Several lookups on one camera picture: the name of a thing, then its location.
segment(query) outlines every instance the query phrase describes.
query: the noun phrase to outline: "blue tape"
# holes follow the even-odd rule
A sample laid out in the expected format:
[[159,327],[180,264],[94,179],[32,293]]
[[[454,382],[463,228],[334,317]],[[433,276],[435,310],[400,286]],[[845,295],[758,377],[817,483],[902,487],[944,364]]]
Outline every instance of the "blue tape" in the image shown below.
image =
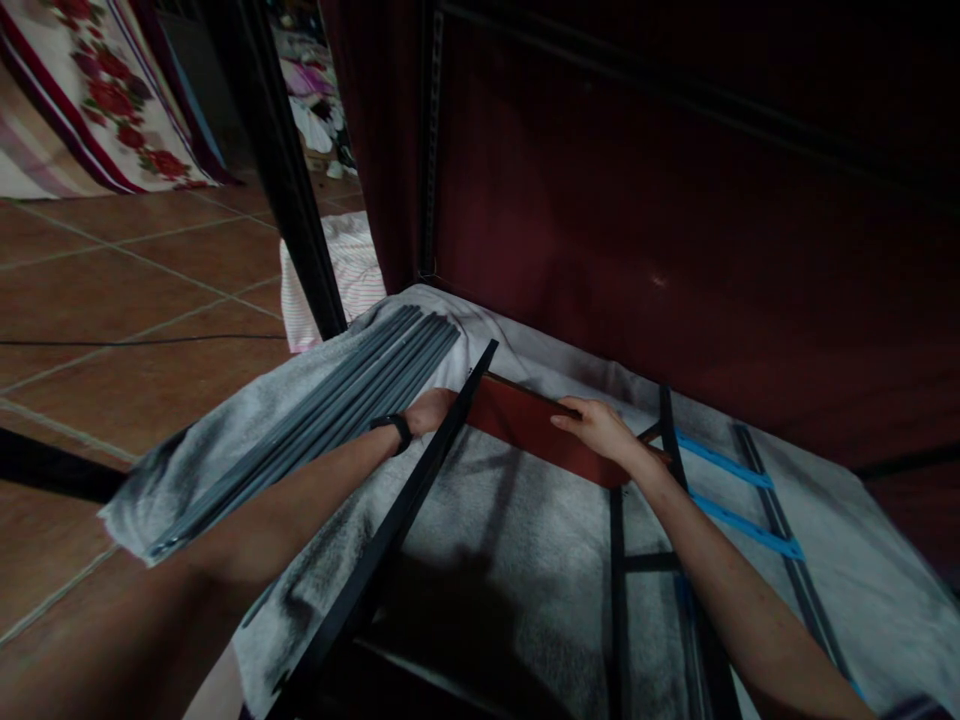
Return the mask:
[[707,500],[705,497],[702,495],[697,495],[695,492],[691,492],[690,497],[707,515],[715,517],[721,522],[727,523],[731,527],[734,527],[742,532],[744,535],[749,535],[757,542],[763,543],[768,548],[777,551],[781,555],[793,558],[794,560],[799,560],[800,562],[806,562],[806,558],[803,555],[803,550],[800,549],[800,543],[798,543],[794,538],[790,538],[789,540],[779,538],[773,533],[767,532],[762,527],[754,525],[746,518],[740,517],[734,512],[730,512],[725,507],[717,505],[712,500]]
[[755,473],[753,470],[748,470],[743,467],[743,465],[738,465],[733,460],[728,460],[720,453],[716,453],[710,448],[706,448],[695,440],[691,440],[682,432],[677,430],[677,444],[685,450],[689,450],[694,455],[699,455],[704,460],[712,462],[719,468],[726,470],[731,475],[736,475],[738,478],[744,482],[748,482],[751,485],[756,485],[757,487],[767,488],[768,490],[773,490],[773,481],[766,475],[760,475]]

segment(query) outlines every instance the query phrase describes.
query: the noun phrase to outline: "black wristwatch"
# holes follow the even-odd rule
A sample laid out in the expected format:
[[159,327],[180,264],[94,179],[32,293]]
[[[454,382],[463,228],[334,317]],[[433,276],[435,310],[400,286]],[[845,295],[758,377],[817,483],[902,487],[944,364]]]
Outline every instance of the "black wristwatch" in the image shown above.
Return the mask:
[[384,415],[383,417],[374,418],[370,421],[371,430],[383,427],[384,425],[393,425],[397,428],[397,432],[400,433],[400,447],[398,447],[397,451],[393,454],[393,456],[396,457],[410,447],[410,441],[413,440],[413,433],[410,432],[410,426],[407,425],[406,418],[399,413]]

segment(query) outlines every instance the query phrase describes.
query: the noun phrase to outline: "hand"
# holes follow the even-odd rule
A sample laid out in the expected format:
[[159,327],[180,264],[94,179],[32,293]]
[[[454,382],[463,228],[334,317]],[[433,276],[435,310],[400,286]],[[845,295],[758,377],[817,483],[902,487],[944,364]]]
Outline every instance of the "hand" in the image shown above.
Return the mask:
[[600,400],[565,397],[560,404],[580,413],[582,420],[569,415],[554,415],[550,422],[561,430],[576,435],[588,448],[598,455],[610,458],[623,465],[631,452],[640,447],[633,432],[626,426],[617,411]]
[[428,432],[434,432],[440,427],[440,423],[443,422],[447,411],[456,399],[457,394],[453,390],[433,388],[427,390],[413,405],[400,414],[410,426],[410,432],[419,437]]

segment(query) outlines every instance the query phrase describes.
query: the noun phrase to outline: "terracotta tile floor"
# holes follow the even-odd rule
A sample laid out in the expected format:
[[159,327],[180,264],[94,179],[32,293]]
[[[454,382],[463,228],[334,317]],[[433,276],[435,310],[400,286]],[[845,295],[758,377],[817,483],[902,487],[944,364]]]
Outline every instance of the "terracotta tile floor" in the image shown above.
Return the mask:
[[[0,338],[283,335],[278,233],[255,174],[240,176],[248,185],[0,204]],[[353,180],[313,186],[321,215],[363,209]],[[127,470],[289,357],[282,340],[0,346],[0,426]],[[96,511],[0,478],[0,685],[139,571]]]

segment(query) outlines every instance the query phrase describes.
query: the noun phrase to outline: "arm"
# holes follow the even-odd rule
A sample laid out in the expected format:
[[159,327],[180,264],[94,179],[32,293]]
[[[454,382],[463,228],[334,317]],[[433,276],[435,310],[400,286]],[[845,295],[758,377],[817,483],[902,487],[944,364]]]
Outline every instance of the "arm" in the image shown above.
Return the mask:
[[[404,413],[411,432],[436,430],[454,397],[425,393]],[[364,434],[145,570],[120,602],[7,685],[0,717],[179,720],[250,605],[399,442],[392,426]]]
[[557,415],[553,424],[619,464],[640,488],[761,716],[874,717],[790,608],[616,411],[597,400],[560,402],[583,419]]

